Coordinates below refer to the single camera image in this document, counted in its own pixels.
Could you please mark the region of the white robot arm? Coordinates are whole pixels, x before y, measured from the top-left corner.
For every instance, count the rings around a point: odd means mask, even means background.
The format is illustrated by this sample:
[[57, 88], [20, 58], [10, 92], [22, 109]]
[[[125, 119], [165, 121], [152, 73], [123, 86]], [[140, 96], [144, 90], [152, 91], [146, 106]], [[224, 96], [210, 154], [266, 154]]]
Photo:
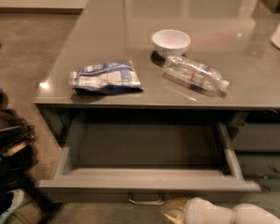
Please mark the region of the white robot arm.
[[227, 208], [199, 197], [167, 201], [161, 211], [174, 224], [280, 224], [280, 218], [254, 204]]

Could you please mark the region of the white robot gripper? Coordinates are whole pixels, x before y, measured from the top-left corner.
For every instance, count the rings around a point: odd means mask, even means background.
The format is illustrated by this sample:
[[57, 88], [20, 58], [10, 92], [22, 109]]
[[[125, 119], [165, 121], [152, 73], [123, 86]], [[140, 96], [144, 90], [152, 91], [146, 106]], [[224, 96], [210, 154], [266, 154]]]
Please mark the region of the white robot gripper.
[[201, 198], [168, 200], [161, 212], [173, 224], [233, 224], [235, 220], [232, 209]]

